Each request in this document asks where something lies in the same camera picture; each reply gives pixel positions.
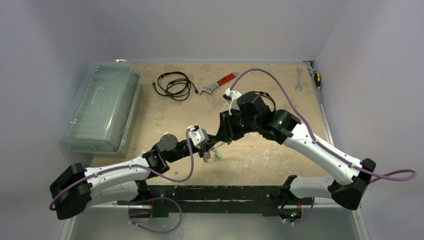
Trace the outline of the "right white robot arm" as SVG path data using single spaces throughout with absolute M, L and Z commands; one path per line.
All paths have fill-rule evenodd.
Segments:
M 223 98 L 229 110 L 220 113 L 218 142 L 230 144 L 247 133 L 258 133 L 307 157 L 324 169 L 328 176 L 291 175 L 280 196 L 288 204 L 304 198 L 326 198 L 348 210 L 357 210 L 370 183 L 376 163 L 349 156 L 322 138 L 309 133 L 307 125 L 290 112 L 272 111 L 254 91 L 241 94 L 227 89 Z

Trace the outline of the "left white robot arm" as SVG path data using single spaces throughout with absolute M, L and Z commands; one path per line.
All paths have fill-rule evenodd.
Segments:
M 173 134 L 165 134 L 151 150 L 128 161 L 101 167 L 70 165 L 50 186 L 52 200 L 48 206 L 59 220 L 82 213 L 86 208 L 103 203 L 123 201 L 146 203 L 149 191 L 141 184 L 152 178 L 162 178 L 173 183 L 188 181 L 194 173 L 194 155 L 204 157 L 218 140 L 203 129 L 188 130 L 186 138 L 179 141 Z M 176 179 L 166 176 L 169 164 L 190 158 L 188 175 Z

